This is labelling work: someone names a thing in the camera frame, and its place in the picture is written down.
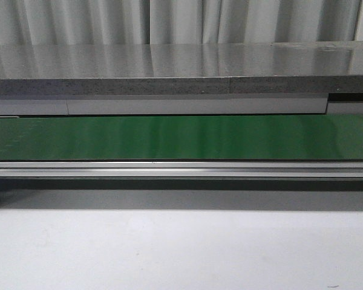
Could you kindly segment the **grey stone counter slab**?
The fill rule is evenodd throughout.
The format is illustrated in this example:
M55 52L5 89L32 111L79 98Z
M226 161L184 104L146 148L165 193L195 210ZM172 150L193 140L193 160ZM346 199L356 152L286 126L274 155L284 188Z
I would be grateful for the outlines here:
M0 116L363 114L363 41L0 46Z

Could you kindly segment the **green conveyor belt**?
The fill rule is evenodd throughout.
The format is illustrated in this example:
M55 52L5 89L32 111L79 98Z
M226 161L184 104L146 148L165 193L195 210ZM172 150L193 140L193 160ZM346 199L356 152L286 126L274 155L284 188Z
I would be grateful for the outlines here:
M363 160L363 115L0 118L0 161Z

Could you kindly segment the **aluminium conveyor frame rail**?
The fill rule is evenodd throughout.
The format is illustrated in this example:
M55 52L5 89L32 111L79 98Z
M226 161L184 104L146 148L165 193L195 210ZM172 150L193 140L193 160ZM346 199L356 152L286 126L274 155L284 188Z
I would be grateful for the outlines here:
M363 162L0 162L4 177L363 178Z

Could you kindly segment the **grey pleated curtain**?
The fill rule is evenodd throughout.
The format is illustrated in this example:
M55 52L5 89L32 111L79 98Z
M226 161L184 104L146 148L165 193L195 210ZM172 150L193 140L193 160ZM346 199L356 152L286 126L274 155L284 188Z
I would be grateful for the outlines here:
M0 1L0 45L363 40L363 1Z

